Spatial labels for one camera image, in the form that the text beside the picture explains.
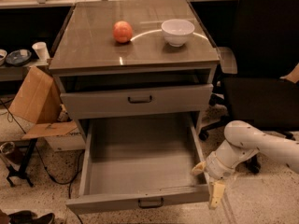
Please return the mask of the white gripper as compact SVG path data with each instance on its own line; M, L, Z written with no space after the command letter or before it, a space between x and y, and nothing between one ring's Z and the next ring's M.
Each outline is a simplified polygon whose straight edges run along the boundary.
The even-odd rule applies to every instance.
M221 163L213 151L206 158L206 161L197 163L191 170L192 175L200 175L206 171L208 175L216 180L227 179L235 170ZM208 207L212 210L216 209L221 203L223 193L225 191L225 183L223 181L214 181L209 183L209 202Z

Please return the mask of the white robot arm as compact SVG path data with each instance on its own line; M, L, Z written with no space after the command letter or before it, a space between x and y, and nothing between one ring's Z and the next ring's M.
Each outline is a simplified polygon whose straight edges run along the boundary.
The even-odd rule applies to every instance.
M282 163L299 173L299 144L260 131L241 120L229 122L224 128L224 141L204 161L192 168L193 175L209 176L209 208L215 209L225 190L224 181L235 172L235 167L258 153Z

